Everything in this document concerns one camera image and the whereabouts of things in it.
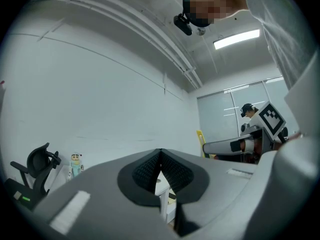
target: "ceiling pipe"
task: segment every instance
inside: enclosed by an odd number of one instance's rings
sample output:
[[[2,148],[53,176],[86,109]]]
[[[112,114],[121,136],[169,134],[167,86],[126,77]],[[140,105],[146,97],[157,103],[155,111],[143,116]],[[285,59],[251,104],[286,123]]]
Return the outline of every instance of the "ceiling pipe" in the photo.
[[[182,6],[177,0],[175,0],[175,2],[177,3],[177,5],[179,5],[179,6],[181,7],[181,9],[183,9],[183,6]],[[143,11],[148,11],[148,13],[151,14],[154,18],[157,17],[157,15],[154,14],[154,12],[151,11],[151,10],[150,10],[149,8],[147,8],[146,6],[144,6],[144,5],[140,4],[140,3],[138,3],[138,5],[143,8]],[[165,24],[165,23],[163,23],[161,20],[160,20],[160,22],[161,22],[161,24],[162,24],[163,26],[166,27],[166,24]],[[173,36],[175,35],[169,27],[167,28],[167,30],[168,30]],[[198,68],[197,63],[195,62],[194,58],[189,54],[189,52],[187,51],[187,49],[186,49],[186,47],[184,46],[184,44],[181,43],[181,41],[180,41],[179,39],[177,39],[177,38],[176,38],[175,41],[173,41],[173,42],[174,42],[175,44],[176,44],[176,43],[179,43],[179,46],[182,47],[183,50],[189,55],[189,59],[191,59],[194,68],[197,69],[197,68]],[[198,83],[199,83],[200,87],[203,86],[200,78],[198,79]]]
[[[146,37],[145,35],[141,34],[139,31],[137,31],[135,28],[133,28],[132,26],[128,25],[127,23],[125,23],[124,21],[122,20],[119,20],[117,19],[116,17],[104,12],[104,11],[101,11],[101,10],[98,10],[98,9],[95,9],[94,7],[91,7],[91,6],[84,6],[86,8],[89,8],[89,9],[92,9],[93,11],[96,11],[96,12],[99,12],[107,17],[110,17],[112,18],[113,20],[123,24],[124,26],[128,27],[129,29],[133,30],[134,32],[136,32],[138,35],[142,36],[144,39],[146,39],[149,43],[151,43],[153,46],[155,46],[162,54],[164,54],[171,62],[173,62],[173,64],[181,71],[181,73],[183,72],[186,72],[187,69],[182,65],[182,63],[180,62],[180,60],[172,53],[171,50],[167,49],[167,47],[154,35],[152,34],[147,28],[145,28],[144,26],[142,26],[141,24],[139,24],[138,22],[134,21],[133,19],[131,19],[130,17],[128,17],[127,15],[113,9],[113,8],[110,8],[109,6],[106,6],[104,4],[101,4],[99,2],[95,2],[95,1],[91,1],[91,0],[71,0],[69,3],[71,4],[76,4],[74,1],[79,1],[79,2],[83,2],[83,3],[86,3],[86,4],[89,4],[89,5],[92,5],[92,6],[96,6],[96,7],[99,7],[99,8],[102,8],[106,11],[109,11],[111,13],[114,13],[118,16],[120,16],[121,18],[125,19],[126,21],[132,23],[133,25],[135,25],[138,29],[141,29],[144,33],[148,34],[149,36],[151,36],[152,38],[155,38],[155,42]],[[186,77],[188,79],[188,81],[192,84],[192,86],[195,88],[195,89],[198,89],[198,85],[195,81],[192,80],[191,77],[187,76]]]
[[[130,7],[128,4],[119,1],[119,0],[106,0],[112,4],[115,4],[129,13],[135,15],[137,18],[139,18],[141,21],[145,22],[149,27],[154,29],[154,31],[160,35],[168,44],[169,46],[179,55],[179,57],[183,60],[183,62],[186,64],[189,70],[193,69],[193,66],[190,64],[186,56],[181,52],[181,50],[176,46],[176,44],[157,26],[155,25],[150,19],[148,19],[146,16],[138,12],[137,10],[133,9]],[[200,86],[203,86],[201,80],[199,79],[198,75],[196,72],[192,71],[192,74],[196,77],[197,81],[199,82]]]

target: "black mesh part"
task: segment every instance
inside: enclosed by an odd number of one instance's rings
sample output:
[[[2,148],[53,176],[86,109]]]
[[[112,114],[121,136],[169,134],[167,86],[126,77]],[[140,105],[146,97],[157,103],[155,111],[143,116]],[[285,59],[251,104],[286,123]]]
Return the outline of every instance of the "black mesh part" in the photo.
[[[154,155],[138,166],[132,173],[134,182],[153,194],[156,191],[157,178],[161,169],[159,156],[159,154]]]
[[[161,171],[175,193],[193,181],[194,174],[189,168],[164,153],[161,156]]]
[[[37,171],[37,172],[42,171],[50,163],[50,161],[47,157],[44,158],[45,155],[46,155],[45,152],[39,152],[34,155],[33,160],[32,160],[32,164],[33,164],[35,171]]]

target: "ceiling light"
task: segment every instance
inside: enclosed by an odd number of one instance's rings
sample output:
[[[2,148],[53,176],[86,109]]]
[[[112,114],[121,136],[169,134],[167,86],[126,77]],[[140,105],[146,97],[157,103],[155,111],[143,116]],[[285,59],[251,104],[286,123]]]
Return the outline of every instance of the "ceiling light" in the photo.
[[[238,90],[245,89],[245,88],[248,88],[248,87],[249,87],[249,84],[245,85],[245,86],[238,87],[238,88],[225,90],[224,93],[227,94],[227,93],[238,91]]]
[[[252,105],[256,105],[256,104],[260,104],[260,103],[264,103],[266,101],[260,101],[260,102],[256,102],[256,103],[252,103]]]
[[[271,80],[268,80],[268,81],[266,81],[266,84],[269,84],[269,83],[272,83],[272,82],[281,81],[281,80],[284,80],[284,77],[283,77],[283,76],[278,77],[278,78],[274,78],[274,79],[271,79]]]
[[[238,107],[238,106],[235,106],[235,107],[226,108],[226,109],[224,109],[224,110],[233,110],[233,109],[237,109],[237,108],[239,108],[239,107]]]
[[[259,36],[260,36],[260,29],[256,29],[256,30],[244,32],[241,34],[235,34],[229,37],[225,37],[223,39],[214,41],[213,44],[215,49],[218,50],[222,47],[233,45],[241,41],[245,41],[252,38],[258,38]]]

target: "person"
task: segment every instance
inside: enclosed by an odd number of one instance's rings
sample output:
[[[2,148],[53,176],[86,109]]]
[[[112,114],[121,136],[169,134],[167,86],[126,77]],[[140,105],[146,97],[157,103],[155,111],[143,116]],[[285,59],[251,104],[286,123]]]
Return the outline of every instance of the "person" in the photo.
[[[318,45],[294,0],[186,0],[191,18],[213,24],[249,10],[262,23],[269,52],[290,90]]]
[[[241,108],[241,116],[245,115],[246,117],[251,119],[255,115],[255,113],[258,112],[258,111],[259,111],[259,109],[257,109],[251,103],[246,103]],[[297,138],[300,138],[300,137],[301,137],[301,133],[297,132],[297,133],[289,136],[287,138],[287,141],[294,140],[294,139],[297,139]],[[274,144],[273,144],[273,150],[279,150],[282,145],[283,145],[283,143],[281,143],[279,141],[275,141]],[[241,141],[240,148],[243,151],[246,149],[246,143],[244,141]],[[262,153],[262,141],[260,139],[255,139],[254,140],[254,151],[258,155],[261,155],[261,153]]]
[[[256,112],[258,112],[259,109],[257,109],[255,106],[253,106],[251,103],[244,104],[241,108],[241,115],[245,115],[247,118],[252,118]]]

